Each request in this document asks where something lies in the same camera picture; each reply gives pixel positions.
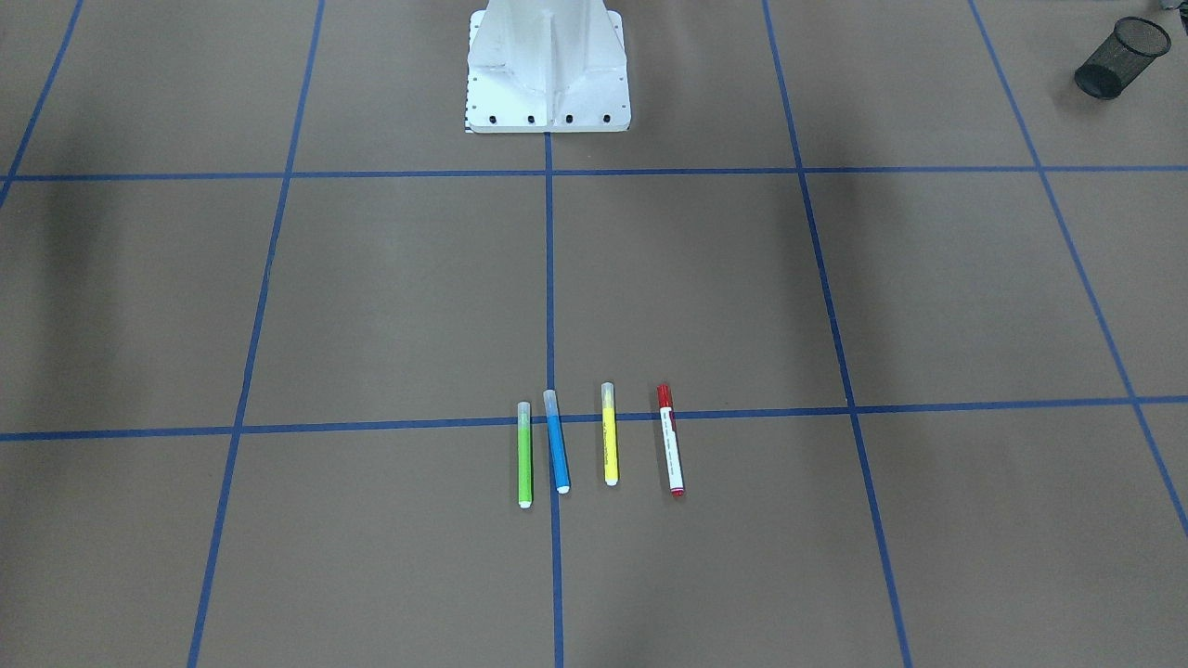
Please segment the blue highlighter marker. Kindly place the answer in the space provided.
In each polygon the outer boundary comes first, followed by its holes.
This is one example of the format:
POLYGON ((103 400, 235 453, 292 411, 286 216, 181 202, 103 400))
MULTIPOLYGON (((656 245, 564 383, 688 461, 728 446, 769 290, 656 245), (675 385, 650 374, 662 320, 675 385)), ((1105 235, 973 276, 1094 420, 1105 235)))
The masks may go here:
POLYGON ((543 402, 544 407, 546 407, 546 429, 549 437, 549 461, 552 473, 552 487, 555 487, 557 494, 568 494, 571 483, 560 412, 560 397, 557 397, 555 390, 546 389, 543 391, 543 402))

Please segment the green highlighter marker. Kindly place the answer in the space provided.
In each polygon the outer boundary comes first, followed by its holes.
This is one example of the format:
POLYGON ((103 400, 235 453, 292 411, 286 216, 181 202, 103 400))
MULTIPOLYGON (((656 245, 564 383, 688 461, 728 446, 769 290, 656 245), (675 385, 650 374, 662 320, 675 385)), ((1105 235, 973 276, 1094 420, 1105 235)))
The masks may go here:
POLYGON ((517 505, 530 510, 533 504, 533 448, 532 448, 532 407, 527 401, 520 401, 516 410, 517 439, 517 505))

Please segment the red and white marker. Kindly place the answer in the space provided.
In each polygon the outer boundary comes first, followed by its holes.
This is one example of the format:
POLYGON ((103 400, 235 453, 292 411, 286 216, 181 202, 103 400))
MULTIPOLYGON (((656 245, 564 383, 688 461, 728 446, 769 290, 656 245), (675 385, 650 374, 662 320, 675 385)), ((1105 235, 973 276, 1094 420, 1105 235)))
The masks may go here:
POLYGON ((662 443, 665 449, 666 486, 674 498, 685 494, 682 465, 680 465, 678 431, 674 420, 672 393, 666 384, 656 389, 659 409, 662 443))

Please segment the yellow highlighter marker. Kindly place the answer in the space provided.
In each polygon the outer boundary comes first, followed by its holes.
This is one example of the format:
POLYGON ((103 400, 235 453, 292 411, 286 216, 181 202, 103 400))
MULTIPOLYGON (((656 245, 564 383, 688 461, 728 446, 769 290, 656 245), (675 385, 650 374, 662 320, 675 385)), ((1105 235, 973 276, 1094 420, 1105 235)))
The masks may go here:
POLYGON ((620 481, 620 470, 618 456, 615 387, 611 382, 601 384, 600 402, 604 447, 604 479, 606 485, 613 487, 620 481))

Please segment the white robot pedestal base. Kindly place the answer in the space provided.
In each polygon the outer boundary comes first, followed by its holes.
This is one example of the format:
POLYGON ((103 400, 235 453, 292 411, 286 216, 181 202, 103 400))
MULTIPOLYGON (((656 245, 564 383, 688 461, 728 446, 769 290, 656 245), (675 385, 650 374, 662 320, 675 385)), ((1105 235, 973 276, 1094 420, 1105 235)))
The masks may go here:
POLYGON ((631 127, 623 17, 602 1, 489 1, 470 13, 468 48, 470 133, 631 127))

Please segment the black mesh pen cup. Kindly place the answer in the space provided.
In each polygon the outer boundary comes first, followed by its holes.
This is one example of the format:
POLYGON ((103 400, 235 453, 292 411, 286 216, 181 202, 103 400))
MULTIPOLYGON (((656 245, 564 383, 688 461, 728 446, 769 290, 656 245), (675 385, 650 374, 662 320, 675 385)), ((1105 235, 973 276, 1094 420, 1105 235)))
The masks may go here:
POLYGON ((1074 84, 1097 100, 1116 100, 1170 48, 1170 34, 1162 26, 1145 18, 1124 17, 1075 69, 1074 84))

